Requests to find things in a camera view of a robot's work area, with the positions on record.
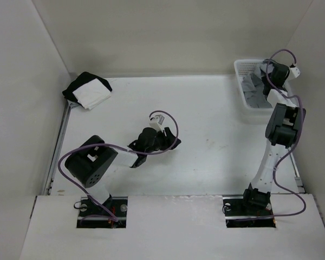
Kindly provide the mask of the grey tank top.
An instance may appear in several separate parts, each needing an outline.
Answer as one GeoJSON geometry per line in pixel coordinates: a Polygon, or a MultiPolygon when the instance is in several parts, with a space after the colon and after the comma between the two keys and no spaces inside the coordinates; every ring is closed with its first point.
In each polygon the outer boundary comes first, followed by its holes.
{"type": "Polygon", "coordinates": [[[266,64],[264,64],[264,60],[261,63],[257,63],[254,66],[254,70],[249,72],[244,78],[242,82],[242,90],[244,93],[245,100],[247,104],[252,108],[258,109],[271,109],[272,106],[267,102],[266,98],[263,94],[263,82],[262,76],[263,71],[266,68],[266,64]]]}

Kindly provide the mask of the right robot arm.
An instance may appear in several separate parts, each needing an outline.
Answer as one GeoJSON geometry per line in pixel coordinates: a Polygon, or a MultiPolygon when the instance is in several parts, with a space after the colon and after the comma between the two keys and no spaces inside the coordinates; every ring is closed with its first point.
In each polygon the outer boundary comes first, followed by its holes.
{"type": "Polygon", "coordinates": [[[299,74],[294,64],[289,67],[266,59],[258,68],[262,75],[262,97],[273,111],[265,129],[263,159],[240,201],[240,208],[249,215],[257,210],[266,210],[270,205],[272,185],[277,184],[278,167],[297,145],[306,115],[300,99],[290,96],[285,88],[289,76],[299,74]]]}

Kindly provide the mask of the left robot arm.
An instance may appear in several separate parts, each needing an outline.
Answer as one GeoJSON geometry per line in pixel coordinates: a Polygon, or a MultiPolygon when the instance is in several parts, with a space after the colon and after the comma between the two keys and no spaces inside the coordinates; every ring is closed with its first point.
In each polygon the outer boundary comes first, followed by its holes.
{"type": "Polygon", "coordinates": [[[104,143],[99,136],[91,136],[82,145],[86,149],[72,153],[64,163],[71,175],[95,199],[92,209],[99,216],[105,216],[111,209],[112,196],[106,190],[104,181],[106,173],[121,167],[137,168],[146,162],[149,154],[173,150],[181,144],[181,140],[168,127],[162,131],[146,127],[128,145],[127,151],[104,146],[104,143]]]}

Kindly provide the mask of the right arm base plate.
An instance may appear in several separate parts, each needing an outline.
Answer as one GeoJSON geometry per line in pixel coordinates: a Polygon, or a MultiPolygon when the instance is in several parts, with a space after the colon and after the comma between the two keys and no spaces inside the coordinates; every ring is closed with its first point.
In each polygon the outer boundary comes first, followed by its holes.
{"type": "Polygon", "coordinates": [[[227,219],[268,218],[272,210],[244,206],[242,197],[223,198],[223,213],[227,219]]]}

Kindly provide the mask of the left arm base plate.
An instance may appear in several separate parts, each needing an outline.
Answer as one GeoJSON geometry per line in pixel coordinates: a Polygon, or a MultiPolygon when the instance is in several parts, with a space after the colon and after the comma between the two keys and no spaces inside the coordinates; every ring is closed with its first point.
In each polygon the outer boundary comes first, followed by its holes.
{"type": "MultiPolygon", "coordinates": [[[[127,217],[127,197],[110,197],[102,204],[102,206],[107,208],[119,220],[125,220],[127,217]]],[[[86,197],[82,197],[80,201],[77,201],[74,204],[74,209],[79,211],[79,217],[110,217],[110,214],[104,208],[86,197]]]]}

